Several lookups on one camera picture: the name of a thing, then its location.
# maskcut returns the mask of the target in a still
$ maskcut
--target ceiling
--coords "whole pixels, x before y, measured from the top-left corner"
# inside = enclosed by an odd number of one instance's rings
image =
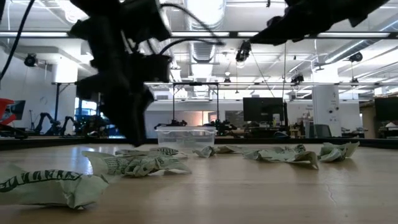
[[[211,0],[188,0],[201,1],[203,3],[204,16],[211,16],[211,11],[206,14],[206,2]],[[183,1],[167,1],[183,4]],[[25,11],[28,1],[24,0],[7,0],[6,8],[0,25],[0,30],[17,30],[21,17]],[[285,4],[281,0],[272,1],[271,7],[266,8],[265,1],[248,1],[248,0],[227,0],[224,12],[223,23],[217,28],[218,31],[260,31],[266,26],[266,22],[276,15],[283,15]],[[348,21],[335,24],[330,31],[378,31],[375,30],[379,24],[391,17],[398,18],[398,0],[391,0],[385,6],[369,15],[368,19],[360,23],[355,28],[351,28]],[[183,12],[175,9],[167,10],[172,31],[190,31]],[[73,20],[78,18],[78,9],[73,7],[68,1],[44,1],[36,0],[34,8],[31,10],[28,20],[25,24],[25,31],[67,31],[73,24]],[[0,39],[1,42],[8,44],[12,40]],[[246,60],[243,68],[237,68],[234,57],[237,48],[240,46],[242,39],[226,39],[224,47],[216,48],[214,61],[211,63],[211,75],[207,81],[223,82],[226,78],[225,73],[229,72],[231,81],[236,82],[282,82],[282,77],[286,74],[286,80],[290,83],[290,78],[294,74],[289,73],[300,63],[316,59],[317,55],[330,54],[348,43],[355,40],[303,40],[300,42],[288,42],[285,45],[253,45],[252,54]],[[34,47],[58,47],[67,54],[75,57],[80,63],[88,63],[90,56],[86,54],[87,45],[82,40],[77,39],[21,39],[21,46]],[[368,48],[361,50],[364,56],[362,62],[352,64],[345,61],[339,61],[333,64],[338,69],[339,80],[348,82],[354,77],[364,77],[361,82],[379,82],[398,80],[398,51],[394,47],[398,44],[395,40],[382,40]],[[172,53],[177,65],[181,68],[181,78],[193,77],[192,59],[190,56],[190,43],[178,44],[172,47]],[[385,66],[390,65],[388,69],[378,72]],[[90,75],[91,70],[80,70],[81,76]],[[300,73],[305,77],[305,81],[311,80],[313,70],[310,64],[300,67]],[[350,86],[340,87],[342,90],[352,89]],[[352,90],[352,93],[369,93],[374,87],[367,86],[358,90]],[[310,88],[303,90],[306,94]]]

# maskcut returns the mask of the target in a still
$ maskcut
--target white wall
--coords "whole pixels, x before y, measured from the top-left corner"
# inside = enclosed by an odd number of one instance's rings
[[[4,67],[8,54],[0,49],[0,68]],[[53,73],[45,73],[39,67],[26,67],[22,60],[13,58],[11,64],[0,84],[0,98],[10,100],[26,100],[22,120],[14,121],[12,125],[18,128],[30,128],[30,114],[33,120],[41,112],[50,113],[54,117],[55,95],[57,87],[52,85]],[[63,121],[65,116],[74,115],[76,87],[68,86],[61,94],[58,107],[58,120]],[[47,131],[50,123],[47,119],[43,122],[43,130]],[[72,131],[72,124],[68,124],[67,132]]]
[[[172,111],[173,104],[170,101],[156,101],[148,107],[148,111]],[[216,111],[216,102],[176,102],[176,111]],[[221,101],[220,119],[225,119],[225,111],[242,111],[242,101]],[[291,101],[287,103],[287,116],[290,124],[297,122],[303,113],[310,112],[313,116],[312,100],[309,101]],[[350,130],[361,127],[361,117],[359,116],[359,102],[341,101],[340,102],[340,121],[341,126]]]

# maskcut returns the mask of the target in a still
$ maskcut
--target red object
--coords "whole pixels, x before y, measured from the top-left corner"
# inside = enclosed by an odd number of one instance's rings
[[[3,114],[6,112],[7,106],[11,105],[13,103],[14,103],[14,100],[0,98],[0,119],[2,118]],[[13,114],[9,118],[5,119],[4,121],[0,121],[0,124],[7,125],[16,119],[17,119],[17,116],[15,116]]]

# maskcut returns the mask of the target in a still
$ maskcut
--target wooden table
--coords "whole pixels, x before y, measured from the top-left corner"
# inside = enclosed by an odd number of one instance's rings
[[[319,147],[307,149],[318,152]],[[90,144],[1,151],[0,164],[90,174],[81,151],[128,148]],[[398,152],[393,150],[360,148],[352,159],[320,164],[319,171],[239,154],[192,156],[184,163],[193,174],[122,179],[84,211],[3,206],[0,223],[398,223]]]

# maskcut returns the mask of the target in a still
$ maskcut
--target clear plastic bin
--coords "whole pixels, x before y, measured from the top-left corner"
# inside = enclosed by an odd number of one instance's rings
[[[158,127],[156,132],[160,147],[194,150],[214,146],[217,130],[215,127]]]

